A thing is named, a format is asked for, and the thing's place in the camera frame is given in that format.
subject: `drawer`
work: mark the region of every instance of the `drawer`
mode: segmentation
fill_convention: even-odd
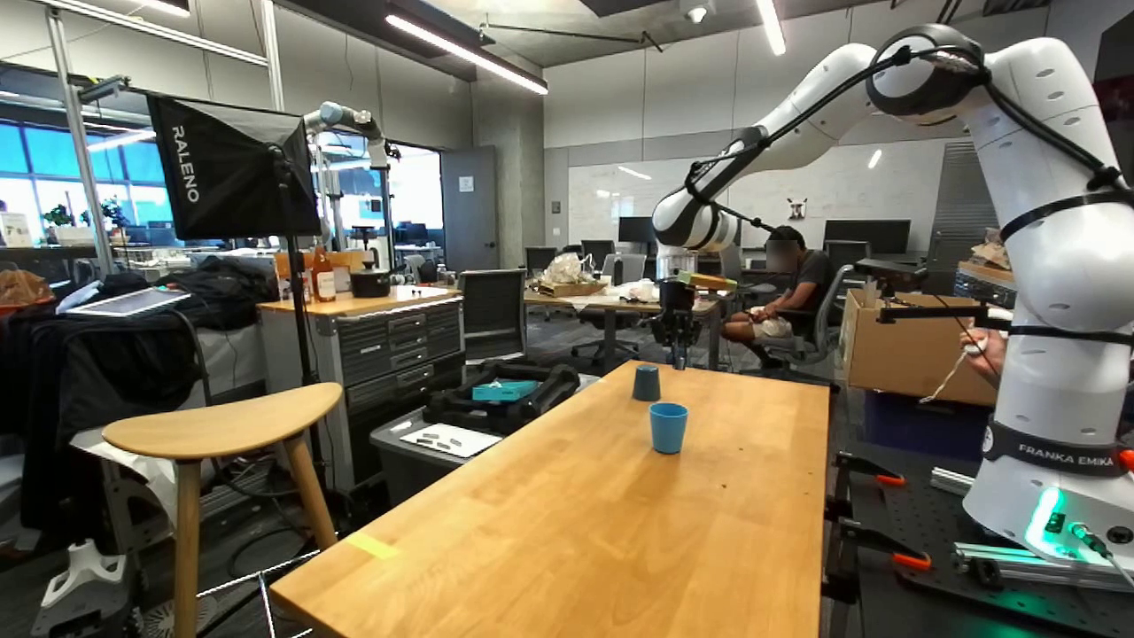
[[[391,354],[403,354],[403,350],[428,350],[427,329],[391,338]]]
[[[391,341],[414,338],[427,329],[427,313],[398,313],[388,318]]]
[[[355,415],[371,413],[376,404],[388,404],[388,401],[398,401],[392,375],[378,375],[378,380],[364,380],[364,384],[348,388],[352,422],[355,422]]]
[[[398,393],[402,399],[428,393],[428,380],[434,380],[434,365],[403,368],[398,373]]]
[[[371,380],[391,368],[388,318],[340,322],[345,380]]]
[[[417,368],[428,365],[428,350],[427,347],[411,347],[411,350],[392,350],[391,354],[391,368],[403,373],[403,368]]]

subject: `ceiling light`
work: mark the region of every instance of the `ceiling light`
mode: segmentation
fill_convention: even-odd
[[[437,33],[428,33],[428,28],[402,19],[402,16],[388,16],[388,24],[392,24],[398,33],[408,33],[408,35],[414,35],[414,41],[437,48],[437,49],[447,49],[447,54],[455,54],[455,57],[482,67],[482,70],[494,70],[494,74],[500,74],[500,80],[507,80],[507,83],[514,83],[514,84],[522,84],[522,89],[529,89],[529,93],[535,93],[535,97],[545,97],[545,83],[529,80],[529,74],[522,74],[522,70],[511,70],[511,67],[503,67],[500,59],[488,59],[488,57],[482,57],[482,54],[475,54],[475,49],[466,49],[466,48],[456,48],[455,41],[443,41],[443,35],[437,35]]]
[[[146,127],[146,130],[128,130],[128,135],[112,135],[112,139],[100,139],[100,143],[90,147],[90,153],[105,153],[105,150],[120,150],[120,147],[140,147],[140,143],[146,143],[146,139],[151,139],[151,127]]]
[[[755,10],[760,10],[760,20],[765,28],[773,57],[785,57],[788,42],[785,42],[776,4],[773,0],[755,0]]]
[[[140,0],[140,4],[159,16],[193,19],[187,0]]]
[[[616,168],[622,175],[631,175],[636,181],[652,181],[648,175],[641,169],[631,169],[631,168]]]
[[[711,0],[679,0],[679,10],[690,24],[701,24],[715,6]]]

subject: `backpack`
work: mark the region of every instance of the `backpack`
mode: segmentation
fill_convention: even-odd
[[[487,384],[540,384],[533,393],[516,401],[480,401],[480,388]],[[571,365],[533,365],[533,362],[500,362],[472,373],[472,380],[456,389],[428,393],[422,413],[427,422],[450,422],[480,434],[511,438],[544,413],[555,409],[577,389],[577,373]]]

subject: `bag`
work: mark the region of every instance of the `bag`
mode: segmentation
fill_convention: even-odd
[[[193,318],[193,326],[205,329],[251,326],[259,318],[257,305],[271,298],[267,272],[225,260],[205,260],[201,265],[172,277],[172,283],[193,293],[187,302],[177,302],[177,309]]]
[[[540,388],[503,404],[475,401],[475,388],[503,384],[503,380],[507,384],[535,380]],[[500,362],[500,365],[487,365],[456,389],[428,393],[422,417],[511,438],[533,417],[540,417],[544,413],[566,401],[574,389],[577,389],[577,373],[571,365]]]

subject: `wooden stool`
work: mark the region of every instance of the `wooden stool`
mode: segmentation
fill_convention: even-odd
[[[173,634],[194,634],[199,602],[199,517],[201,517],[201,475],[205,456],[235,456],[279,443],[309,512],[316,541],[332,547],[332,525],[323,501],[323,485],[311,464],[304,428],[316,425],[345,399],[340,384],[297,388],[238,404],[209,404],[187,413],[120,417],[103,438],[130,453],[172,456],[177,467],[177,536],[173,536]]]

